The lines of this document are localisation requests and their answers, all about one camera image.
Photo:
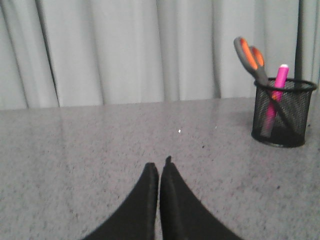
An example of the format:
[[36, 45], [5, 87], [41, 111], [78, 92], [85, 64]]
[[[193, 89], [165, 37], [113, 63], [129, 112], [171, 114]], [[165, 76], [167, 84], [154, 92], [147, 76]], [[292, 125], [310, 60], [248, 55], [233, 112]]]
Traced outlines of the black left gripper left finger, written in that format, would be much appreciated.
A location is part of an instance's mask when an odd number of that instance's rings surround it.
[[126, 199], [86, 240], [154, 240], [159, 173], [153, 162], [144, 169]]

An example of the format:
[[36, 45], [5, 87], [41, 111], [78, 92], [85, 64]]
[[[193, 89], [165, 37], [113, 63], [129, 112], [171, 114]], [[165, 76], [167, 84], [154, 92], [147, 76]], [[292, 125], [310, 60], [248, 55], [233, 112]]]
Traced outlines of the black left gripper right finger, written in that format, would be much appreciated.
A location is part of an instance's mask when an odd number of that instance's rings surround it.
[[160, 181], [160, 220], [164, 240], [240, 240], [213, 216], [183, 180], [168, 156]]

